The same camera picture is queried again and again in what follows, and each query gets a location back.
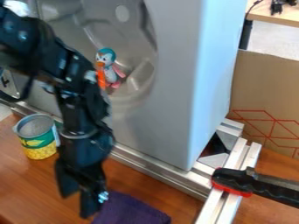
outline front-loading washing machine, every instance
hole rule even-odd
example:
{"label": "front-loading washing machine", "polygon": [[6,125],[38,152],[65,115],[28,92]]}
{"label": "front-loading washing machine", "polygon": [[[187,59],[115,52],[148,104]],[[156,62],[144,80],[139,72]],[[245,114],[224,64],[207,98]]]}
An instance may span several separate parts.
{"label": "front-loading washing machine", "polygon": [[[109,92],[118,143],[190,170],[228,112],[247,1],[26,2],[91,61],[115,50],[128,76]],[[21,76],[15,82],[22,88]],[[37,81],[26,103],[60,116]]]}

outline cardboard box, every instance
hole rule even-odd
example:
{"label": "cardboard box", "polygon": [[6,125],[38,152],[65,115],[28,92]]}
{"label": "cardboard box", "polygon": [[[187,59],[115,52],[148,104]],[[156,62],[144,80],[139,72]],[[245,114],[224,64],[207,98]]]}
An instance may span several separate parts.
{"label": "cardboard box", "polygon": [[299,61],[240,50],[227,118],[249,141],[299,159]]}

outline wooden table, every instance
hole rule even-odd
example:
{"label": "wooden table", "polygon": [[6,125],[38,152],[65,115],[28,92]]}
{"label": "wooden table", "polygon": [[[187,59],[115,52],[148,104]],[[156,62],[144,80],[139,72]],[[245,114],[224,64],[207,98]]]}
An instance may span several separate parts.
{"label": "wooden table", "polygon": [[[249,10],[255,1],[256,0],[248,0],[246,11]],[[263,2],[255,5],[250,11],[247,19],[299,27],[299,4],[293,7],[289,4],[284,4],[282,6],[282,14],[276,13],[271,16],[271,2],[271,0],[264,0]]]}
{"label": "wooden table", "polygon": [[[79,218],[79,195],[61,199],[53,163],[57,156],[41,161],[28,159],[11,127],[18,117],[0,122],[0,223],[84,224]],[[108,188],[127,193],[167,213],[173,224],[193,223],[203,202],[138,171],[108,159],[104,164]],[[299,180],[299,161],[263,149],[257,171]],[[234,223],[298,223],[299,210],[269,199],[243,199]]]}
{"label": "wooden table", "polygon": [[[79,194],[61,199],[53,164],[28,159],[11,127],[18,117],[0,122],[0,223],[83,224],[79,218]],[[104,164],[108,189],[127,193],[171,216],[173,223],[193,223],[203,202],[108,159]]]}
{"label": "wooden table", "polygon": [[[256,0],[248,0],[246,12],[249,11],[254,2],[256,2]],[[240,49],[246,50],[248,47],[250,33],[253,28],[253,21],[299,27],[299,5],[290,6],[289,4],[284,4],[282,6],[282,14],[275,13],[271,16],[271,2],[272,0],[263,0],[261,3],[255,5],[249,12],[248,17],[244,22],[240,38]]]}

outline purple mat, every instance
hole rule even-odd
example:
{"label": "purple mat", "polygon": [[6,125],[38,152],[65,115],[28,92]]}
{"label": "purple mat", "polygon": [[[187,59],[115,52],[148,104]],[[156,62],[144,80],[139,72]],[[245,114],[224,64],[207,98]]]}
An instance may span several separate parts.
{"label": "purple mat", "polygon": [[170,224],[171,218],[129,195],[110,192],[92,224]]}

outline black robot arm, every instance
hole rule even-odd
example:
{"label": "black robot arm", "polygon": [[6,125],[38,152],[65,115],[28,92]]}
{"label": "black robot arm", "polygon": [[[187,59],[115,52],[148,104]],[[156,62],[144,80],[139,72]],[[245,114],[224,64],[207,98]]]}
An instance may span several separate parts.
{"label": "black robot arm", "polygon": [[25,100],[33,80],[54,86],[63,120],[55,165],[59,190],[63,197],[80,191],[80,216],[92,215],[108,198],[101,163],[115,143],[102,121],[108,104],[93,64],[57,38],[50,25],[19,17],[0,0],[0,67],[29,76],[20,98],[0,91],[7,102]]}

